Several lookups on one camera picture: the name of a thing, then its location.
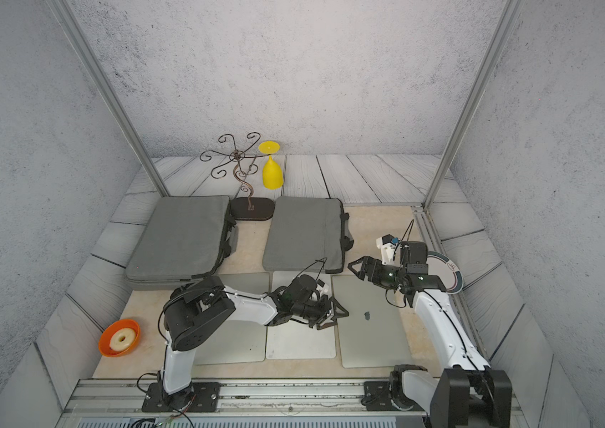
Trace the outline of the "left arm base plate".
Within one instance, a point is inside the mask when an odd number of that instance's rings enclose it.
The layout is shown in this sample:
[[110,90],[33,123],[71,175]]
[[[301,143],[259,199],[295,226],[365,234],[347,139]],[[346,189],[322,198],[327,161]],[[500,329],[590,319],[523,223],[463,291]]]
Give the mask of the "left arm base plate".
[[213,413],[217,410],[220,387],[217,382],[193,382],[190,386],[169,394],[161,383],[151,383],[141,407],[143,413],[185,411]]

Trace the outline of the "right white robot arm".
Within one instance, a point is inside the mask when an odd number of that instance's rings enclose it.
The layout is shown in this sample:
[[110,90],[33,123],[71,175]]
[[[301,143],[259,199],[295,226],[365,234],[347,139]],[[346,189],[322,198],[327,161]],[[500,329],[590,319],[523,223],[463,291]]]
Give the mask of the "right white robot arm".
[[388,381],[368,382],[361,401],[369,411],[425,411],[427,427],[508,427],[513,388],[493,369],[456,316],[452,296],[464,285],[457,265],[424,242],[377,239],[380,258],[348,263],[359,280],[399,292],[427,328],[439,363],[439,378],[415,365],[397,365]]

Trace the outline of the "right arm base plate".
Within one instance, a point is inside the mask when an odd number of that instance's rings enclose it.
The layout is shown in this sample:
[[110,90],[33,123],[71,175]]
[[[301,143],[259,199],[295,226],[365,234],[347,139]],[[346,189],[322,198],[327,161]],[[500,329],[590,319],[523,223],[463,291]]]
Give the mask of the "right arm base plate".
[[430,401],[415,401],[387,380],[366,381],[363,383],[361,406],[370,412],[379,411],[425,411]]

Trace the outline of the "grey zippered laptop bag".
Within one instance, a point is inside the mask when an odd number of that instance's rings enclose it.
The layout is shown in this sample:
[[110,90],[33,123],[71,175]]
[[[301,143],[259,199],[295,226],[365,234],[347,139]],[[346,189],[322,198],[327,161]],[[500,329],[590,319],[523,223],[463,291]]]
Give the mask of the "grey zippered laptop bag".
[[229,197],[164,197],[131,254],[125,282],[133,291],[198,282],[216,273],[237,240]]

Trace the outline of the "silver apple laptop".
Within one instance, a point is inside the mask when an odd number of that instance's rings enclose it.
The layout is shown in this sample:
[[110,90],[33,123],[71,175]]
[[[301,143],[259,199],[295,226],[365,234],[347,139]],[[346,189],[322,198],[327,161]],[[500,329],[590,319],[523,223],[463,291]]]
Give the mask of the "silver apple laptop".
[[[268,273],[223,275],[220,280],[226,286],[250,294],[264,294],[270,290]],[[195,365],[261,362],[265,360],[266,336],[266,326],[228,320],[197,348]]]
[[355,276],[333,276],[334,297],[349,312],[338,320],[345,368],[411,364],[410,346],[400,312],[385,290]]

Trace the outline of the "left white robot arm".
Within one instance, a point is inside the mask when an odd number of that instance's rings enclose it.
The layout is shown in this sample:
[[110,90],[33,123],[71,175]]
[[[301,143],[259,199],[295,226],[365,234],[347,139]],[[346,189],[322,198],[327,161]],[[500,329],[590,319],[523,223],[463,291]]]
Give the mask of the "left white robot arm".
[[166,345],[163,393],[177,394],[190,386],[197,348],[227,321],[267,327],[295,321],[315,330],[336,326],[350,312],[324,287],[321,279],[300,273],[289,285],[263,294],[234,289],[218,276],[175,289],[157,322]]

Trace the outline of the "white laptop yellow logo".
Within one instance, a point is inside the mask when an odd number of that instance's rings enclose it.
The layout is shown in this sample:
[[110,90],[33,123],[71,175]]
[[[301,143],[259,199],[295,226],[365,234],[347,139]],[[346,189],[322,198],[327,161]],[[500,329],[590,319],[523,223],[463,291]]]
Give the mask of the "white laptop yellow logo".
[[332,360],[336,357],[336,329],[316,330],[295,321],[269,327],[265,355],[267,360]]

